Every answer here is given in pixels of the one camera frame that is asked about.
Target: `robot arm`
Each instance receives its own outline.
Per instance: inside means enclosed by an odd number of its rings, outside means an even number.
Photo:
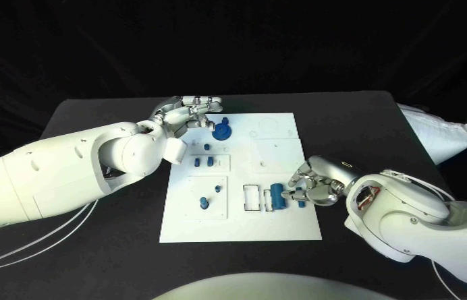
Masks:
[[[186,96],[160,104],[150,119],[114,123],[40,140],[0,159],[0,227],[82,207],[150,175],[164,158],[182,163],[187,128],[213,130],[205,113],[220,98]]]
[[[467,282],[467,202],[444,202],[402,173],[362,175],[321,156],[308,158],[288,186],[301,179],[307,190],[284,191],[284,198],[330,206],[346,196],[346,227],[372,248],[398,262],[416,255],[432,259]]]

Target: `black table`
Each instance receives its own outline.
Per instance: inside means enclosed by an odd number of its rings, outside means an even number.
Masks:
[[[161,100],[66,100],[43,138],[120,121],[140,121]],[[370,173],[391,168],[445,188],[389,93],[225,96],[223,111],[294,113],[305,156],[336,156]],[[408,264],[389,260],[343,226],[343,200],[316,208],[321,241],[160,244],[169,171],[164,161],[148,178],[99,201],[86,223],[62,244],[0,269],[1,299],[151,299],[189,282],[239,272],[317,276],[401,299],[450,296],[428,259],[416,257]],[[1,253],[35,240],[71,215],[4,227]],[[440,272],[457,294],[467,296],[461,282],[444,269]]]

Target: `blue object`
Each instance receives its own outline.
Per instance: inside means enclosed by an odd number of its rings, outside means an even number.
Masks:
[[[202,203],[202,209],[206,210],[207,207],[209,207],[209,202],[207,202],[207,199],[205,197],[202,197],[199,199],[199,202]]]
[[[304,207],[305,207],[305,203],[304,203],[304,201],[298,201],[298,207],[300,207],[300,208],[304,208]]]
[[[280,183],[271,184],[271,200],[272,200],[272,209],[281,210],[285,209],[285,199],[281,196],[284,191],[284,186]]]
[[[232,135],[232,129],[229,127],[229,119],[226,117],[222,118],[222,123],[216,124],[216,127],[212,132],[212,137],[216,140],[226,140]]]

